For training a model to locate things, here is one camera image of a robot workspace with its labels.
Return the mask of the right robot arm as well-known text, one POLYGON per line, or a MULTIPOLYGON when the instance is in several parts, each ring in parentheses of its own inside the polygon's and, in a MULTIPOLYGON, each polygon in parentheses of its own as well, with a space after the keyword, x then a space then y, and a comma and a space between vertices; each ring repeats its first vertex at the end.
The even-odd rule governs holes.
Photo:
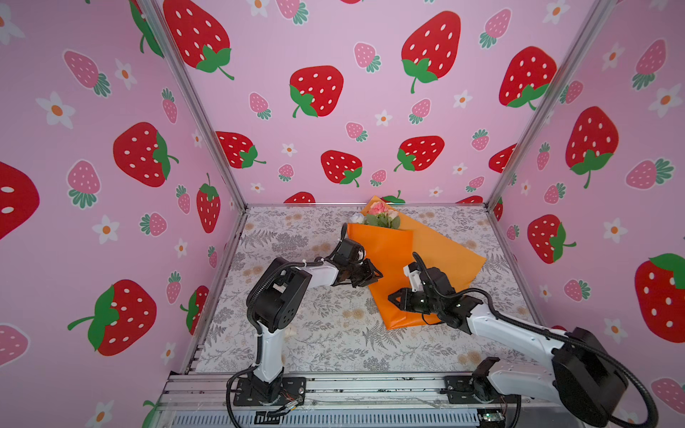
POLYGON ((496 310, 485 290, 454 291, 437 267, 414 262, 404 273, 410 287, 388 297, 398 310, 435 315, 446 326, 498 342, 533 360, 518 364, 486 358, 466 387, 478 401, 493 402, 501 396, 542 399, 563 406, 589 426, 629 427, 631 422, 616 417, 615 409, 629 386, 634 386, 647 408, 641 426, 658 425, 658 407, 649 389, 610 356, 593 333, 579 327, 572 332, 550 329, 514 319, 496 310))

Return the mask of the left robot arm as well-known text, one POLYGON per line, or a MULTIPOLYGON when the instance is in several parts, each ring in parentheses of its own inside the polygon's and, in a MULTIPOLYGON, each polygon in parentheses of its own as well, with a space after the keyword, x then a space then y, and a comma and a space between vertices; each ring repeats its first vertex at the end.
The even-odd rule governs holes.
POLYGON ((366 257, 364 247, 342 238, 326 257, 271 262, 246 299, 246 317, 256 331, 255 362, 228 385, 232 403, 239 407, 289 404, 302 401, 307 379, 285 375, 282 361, 285 330, 294 321, 310 288, 374 285, 384 275, 366 257))

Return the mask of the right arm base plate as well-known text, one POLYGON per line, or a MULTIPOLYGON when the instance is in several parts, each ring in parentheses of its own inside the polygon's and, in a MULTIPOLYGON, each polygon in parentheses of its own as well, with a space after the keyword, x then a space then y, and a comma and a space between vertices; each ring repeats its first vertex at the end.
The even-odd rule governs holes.
POLYGON ((450 404, 486 405, 516 404, 515 395, 502 395, 485 378, 472 376, 445 376, 442 393, 450 404))

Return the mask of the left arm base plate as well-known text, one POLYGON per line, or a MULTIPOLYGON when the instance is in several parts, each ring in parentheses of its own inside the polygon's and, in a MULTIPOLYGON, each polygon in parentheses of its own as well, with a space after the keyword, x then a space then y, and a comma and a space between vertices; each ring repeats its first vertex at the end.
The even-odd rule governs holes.
POLYGON ((256 376, 240 378, 233 388, 232 405, 285 406, 292 401, 303 401, 306 385, 306 377, 277 377, 273 383, 265 383, 256 376))

